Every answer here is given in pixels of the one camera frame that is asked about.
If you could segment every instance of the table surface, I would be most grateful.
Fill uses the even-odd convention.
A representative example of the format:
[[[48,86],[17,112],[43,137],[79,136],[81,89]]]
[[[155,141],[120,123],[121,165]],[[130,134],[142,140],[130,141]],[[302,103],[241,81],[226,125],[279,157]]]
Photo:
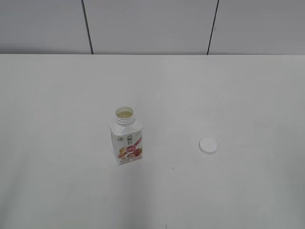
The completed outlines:
[[[305,228],[304,73],[305,56],[0,55],[0,228]],[[122,105],[145,149],[117,166]]]

